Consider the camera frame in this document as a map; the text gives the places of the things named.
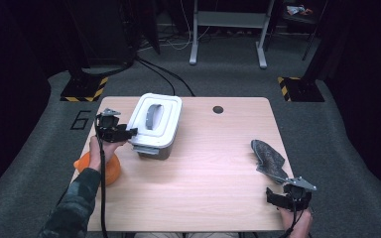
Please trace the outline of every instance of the black speaker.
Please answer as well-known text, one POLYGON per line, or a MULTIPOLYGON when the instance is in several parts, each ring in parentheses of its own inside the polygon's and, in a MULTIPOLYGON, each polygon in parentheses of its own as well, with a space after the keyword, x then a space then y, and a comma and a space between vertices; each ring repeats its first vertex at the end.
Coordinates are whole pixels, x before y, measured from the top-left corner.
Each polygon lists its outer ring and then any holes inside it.
POLYGON ((131 0, 64 0, 88 64, 132 63, 139 46, 131 0))

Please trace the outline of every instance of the black stand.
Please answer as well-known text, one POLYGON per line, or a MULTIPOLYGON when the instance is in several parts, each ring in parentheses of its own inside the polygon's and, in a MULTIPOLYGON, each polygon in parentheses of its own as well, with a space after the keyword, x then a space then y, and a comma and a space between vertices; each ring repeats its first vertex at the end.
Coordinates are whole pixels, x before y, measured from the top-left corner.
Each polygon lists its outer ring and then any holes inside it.
POLYGON ((61 93, 61 101, 95 101, 98 100, 107 80, 99 75, 82 72, 80 77, 71 76, 61 93))
POLYGON ((299 77, 279 77, 278 82, 286 101, 324 102, 315 82, 307 84, 299 77))
POLYGON ((100 74, 84 72, 77 63, 77 58, 68 43, 64 23, 62 22, 62 14, 59 12, 64 9, 57 9, 51 0, 45 0, 43 6, 48 25, 55 33, 53 35, 54 43, 70 74, 70 80, 61 93, 61 101, 98 100, 107 81, 106 77, 125 70, 130 64, 124 63, 119 69, 100 74))
MULTIPOLYGON (((338 3, 329 3, 327 12, 340 13, 341 9, 335 9, 338 3)), ((344 29, 345 19, 332 15, 328 18, 326 24, 326 32, 317 47, 314 57, 301 78, 297 77, 279 77, 278 81, 282 88, 282 92, 286 101, 302 101, 302 102, 324 102, 324 99, 315 84, 316 78, 325 66, 335 44, 338 42, 340 31, 344 29)))

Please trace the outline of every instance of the white plastic container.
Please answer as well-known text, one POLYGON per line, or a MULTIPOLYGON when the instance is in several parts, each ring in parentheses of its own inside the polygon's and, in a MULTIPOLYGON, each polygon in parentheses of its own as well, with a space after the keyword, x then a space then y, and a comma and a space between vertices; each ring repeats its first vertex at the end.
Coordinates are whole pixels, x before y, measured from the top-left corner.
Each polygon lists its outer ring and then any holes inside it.
POLYGON ((141 96, 127 129, 138 128, 129 140, 142 157, 164 160, 169 157, 181 116, 182 100, 177 96, 146 93, 141 96))

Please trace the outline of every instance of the gray cloth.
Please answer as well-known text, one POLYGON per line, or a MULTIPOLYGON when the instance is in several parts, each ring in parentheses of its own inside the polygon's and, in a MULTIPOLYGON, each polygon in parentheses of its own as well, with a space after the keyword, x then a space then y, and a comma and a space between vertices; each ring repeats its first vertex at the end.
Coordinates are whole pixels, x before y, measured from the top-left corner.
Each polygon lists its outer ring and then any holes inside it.
POLYGON ((267 143, 259 140, 253 140, 251 146, 258 158, 258 167, 256 170, 270 177, 276 183, 283 183, 288 175, 283 171, 285 159, 280 153, 267 143))

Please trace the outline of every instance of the black grommet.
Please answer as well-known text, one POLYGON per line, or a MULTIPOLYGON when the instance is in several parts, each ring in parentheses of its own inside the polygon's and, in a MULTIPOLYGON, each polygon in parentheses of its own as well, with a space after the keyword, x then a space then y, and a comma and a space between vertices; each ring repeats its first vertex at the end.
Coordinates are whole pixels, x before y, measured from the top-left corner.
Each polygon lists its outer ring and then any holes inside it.
POLYGON ((214 106, 212 108, 212 111, 214 111, 216 114, 221 114, 224 111, 224 108, 222 108, 221 106, 214 106))

